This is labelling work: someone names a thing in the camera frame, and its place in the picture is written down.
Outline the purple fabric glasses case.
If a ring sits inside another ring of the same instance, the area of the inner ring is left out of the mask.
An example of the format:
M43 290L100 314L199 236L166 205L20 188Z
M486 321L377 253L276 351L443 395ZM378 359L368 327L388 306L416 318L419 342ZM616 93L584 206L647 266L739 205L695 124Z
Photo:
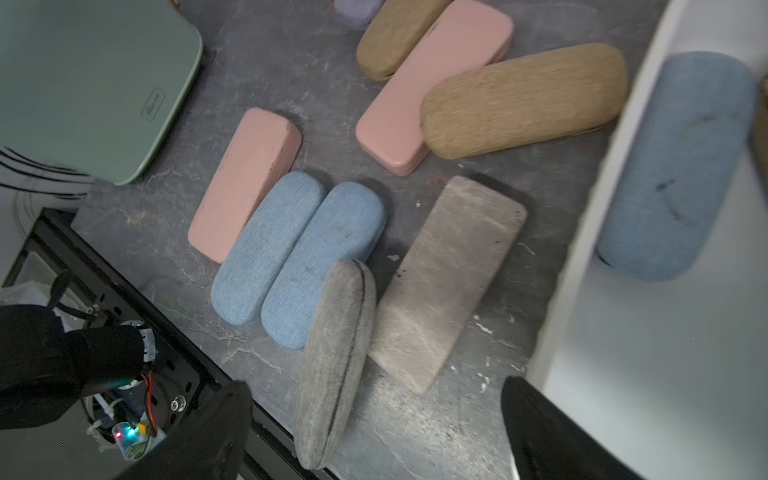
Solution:
M364 31L380 10L384 0L335 0L334 10L354 30Z

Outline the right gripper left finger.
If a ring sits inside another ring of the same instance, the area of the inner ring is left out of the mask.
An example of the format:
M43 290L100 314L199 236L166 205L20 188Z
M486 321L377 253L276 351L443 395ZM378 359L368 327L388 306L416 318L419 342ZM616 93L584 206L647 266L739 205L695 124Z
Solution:
M235 479L252 419L252 395L243 381L223 386L119 479Z

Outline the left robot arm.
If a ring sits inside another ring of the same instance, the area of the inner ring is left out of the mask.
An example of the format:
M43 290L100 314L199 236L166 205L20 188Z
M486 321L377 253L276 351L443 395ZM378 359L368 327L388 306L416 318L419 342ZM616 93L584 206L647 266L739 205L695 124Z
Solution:
M152 332L131 325L65 331L48 307L1 308L1 428L58 420L79 399L131 383Z

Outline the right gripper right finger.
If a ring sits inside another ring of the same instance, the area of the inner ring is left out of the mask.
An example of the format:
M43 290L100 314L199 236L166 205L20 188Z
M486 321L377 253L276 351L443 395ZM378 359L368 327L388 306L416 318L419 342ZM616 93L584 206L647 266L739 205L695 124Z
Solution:
M501 411L520 479L637 479L523 377L509 377Z

